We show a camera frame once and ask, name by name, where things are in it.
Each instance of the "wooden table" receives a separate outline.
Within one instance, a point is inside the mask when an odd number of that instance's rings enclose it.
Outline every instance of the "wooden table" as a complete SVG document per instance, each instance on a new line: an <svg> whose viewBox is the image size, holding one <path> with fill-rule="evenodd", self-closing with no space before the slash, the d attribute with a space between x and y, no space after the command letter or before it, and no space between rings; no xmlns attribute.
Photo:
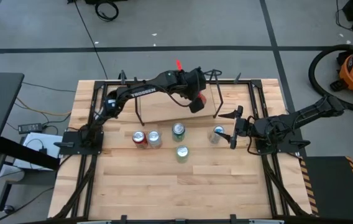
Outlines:
<svg viewBox="0 0 353 224"><path fill-rule="evenodd" d="M285 113L278 80L263 79L262 84L269 115ZM86 124L93 85L94 81L79 82L69 127ZM212 85L211 91L218 106L216 86ZM252 115L247 85L221 85L221 91L224 104L219 114L230 113L241 105L243 117ZM128 102L122 113L133 118L133 105ZM137 120L110 119L105 123L89 219L119 220L121 215L127 215L129 220L223 219L230 214L237 218L271 218L261 158L247 153L248 138L239 138L236 150L223 140L218 145L208 141L208 134L217 124L232 133L234 120L212 116L178 120L186 126L181 144L190 149L185 164L175 159L175 148L180 145L172 141L170 132L175 122L147 123L144 127ZM162 148L136 149L132 133L153 129L162 133ZM74 191L80 158L72 156L59 170L49 217L60 211ZM279 154L278 158L286 189L303 210L311 213L298 159L286 154ZM281 213L278 192L274 191ZM85 192L80 198L79 215L84 199Z"/></svg>

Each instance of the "power adapter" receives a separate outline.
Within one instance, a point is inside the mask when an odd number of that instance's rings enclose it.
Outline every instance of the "power adapter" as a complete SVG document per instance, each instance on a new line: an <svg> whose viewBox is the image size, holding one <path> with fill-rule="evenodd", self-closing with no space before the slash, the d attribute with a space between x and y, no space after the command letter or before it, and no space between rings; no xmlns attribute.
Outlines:
<svg viewBox="0 0 353 224"><path fill-rule="evenodd" d="M34 123L34 124L22 124L17 127L19 134L29 134L29 133L41 133L42 132L42 124Z"/></svg>

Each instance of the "black metal frame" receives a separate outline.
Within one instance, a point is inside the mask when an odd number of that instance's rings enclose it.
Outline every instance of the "black metal frame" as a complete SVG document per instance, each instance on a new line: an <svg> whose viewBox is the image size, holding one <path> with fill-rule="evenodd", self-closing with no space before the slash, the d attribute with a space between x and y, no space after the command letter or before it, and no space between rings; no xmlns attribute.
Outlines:
<svg viewBox="0 0 353 224"><path fill-rule="evenodd" d="M100 88L103 87L103 94L102 97L104 98L107 94L107 89L109 86L111 85L127 85L127 84L134 84L137 82L136 77L134 78L134 80L125 80L124 76L121 77L121 81L96 81L94 84L94 92L93 92L93 96L92 96L92 100L91 100L91 108L89 111L89 120L88 122L91 122L94 116L94 110L96 107L96 100L97 100L97 95L98 95L98 90ZM247 85L248 89L249 89L249 94L250 94L250 100L251 100L251 105L252 105L252 109L253 109L253 114L254 114L254 118L258 119L259 118L259 114L258 114L258 109L257 109L257 101L255 99L255 95L254 95L254 87L256 87L258 89L258 93L260 96L260 104L261 104L261 108L262 108L262 112L264 114L264 116L268 116L268 111L267 111L267 107L266 107L266 102L265 102L265 96L264 96L264 91L262 89L262 82L261 80L218 80L216 75L211 74L209 80L207 80L206 82L207 84L211 84L211 85L217 85L218 88L218 93L221 99L221 104L219 105L219 108L216 111L216 114L213 116L214 118L217 116L219 110L221 109L221 106L223 105L223 99L222 99L222 94L221 94L221 89L219 85ZM135 112L137 113L137 101L135 99ZM92 160L94 160L96 162L97 160L97 155L93 155L92 156ZM262 156L262 161L266 160L267 161L267 156ZM281 173L280 173L280 166L278 164L278 159L277 159L277 155L273 154L272 155L272 161L273 161L273 166L275 169L275 173L277 174L277 177L279 178L280 181L282 181L281 178ZM78 171L78 179L77 179L77 183L76 186L78 186L84 176L85 173L85 165L86 165L86 155L82 155L81 156L81 163L80 163L80 168ZM91 204L91 195L92 195L92 190L93 190L93 180L94 180L94 176L92 176L92 178L89 180L88 182L88 186L87 186L87 191L86 191L86 200L85 200L85 205L84 205L84 217L88 217L89 214L89 208L90 208L90 204ZM267 185L267 192L268 192L268 199L269 199L269 205L270 205L270 209L272 212L272 216L276 216L277 214L277 208L276 208L276 201L275 201L275 195L273 192L273 187L272 187L272 181L270 180L270 178L265 174L265 181L266 181L266 185ZM289 215L288 214L288 206L286 201L284 200L284 198L282 196L280 196L281 200L282 200L282 207L283 207L283 214L284 215ZM78 205L79 201L77 200L76 203L74 204L72 211L71 211L71 217L77 217L77 211L78 211ZM242 220L238 220L236 219L236 216L234 214L231 215L231 217L235 217L233 220L235 221L235 223L239 222L247 222L248 219L242 219ZM211 222L226 222L226 223L230 223L232 219L225 219L225 220L197 220L197 222L206 222L206 223L211 223ZM135 220L137 222L141 222L141 223L145 223L145 222L157 222L158 220L142 220L142 221L138 221Z"/></svg>

